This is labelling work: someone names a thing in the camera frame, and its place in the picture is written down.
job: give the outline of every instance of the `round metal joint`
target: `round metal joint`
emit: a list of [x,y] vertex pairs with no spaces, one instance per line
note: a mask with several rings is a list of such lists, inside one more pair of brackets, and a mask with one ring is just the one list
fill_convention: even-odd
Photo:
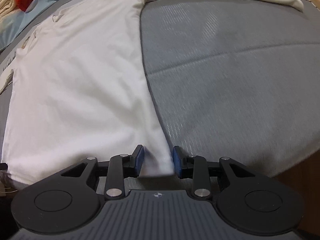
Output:
[[199,188],[195,190],[195,195],[198,197],[207,197],[210,195],[210,191],[205,188]]
[[118,197],[122,194],[122,190],[118,188],[111,188],[111,189],[108,189],[106,193],[110,197]]

